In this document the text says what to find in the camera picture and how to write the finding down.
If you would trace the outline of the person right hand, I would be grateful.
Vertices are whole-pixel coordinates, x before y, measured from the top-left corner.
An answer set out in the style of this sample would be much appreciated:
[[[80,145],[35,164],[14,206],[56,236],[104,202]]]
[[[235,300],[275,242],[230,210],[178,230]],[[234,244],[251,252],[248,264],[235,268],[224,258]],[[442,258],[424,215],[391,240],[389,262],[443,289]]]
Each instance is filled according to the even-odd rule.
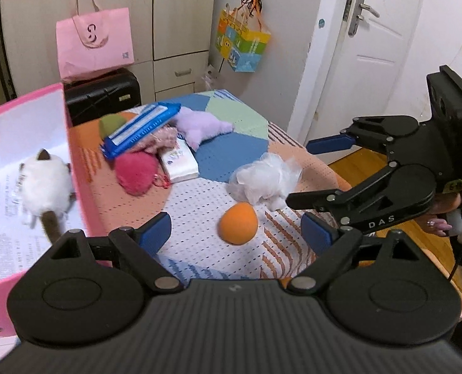
[[[438,237],[462,234],[462,194],[437,194],[431,208],[420,217],[422,229]]]

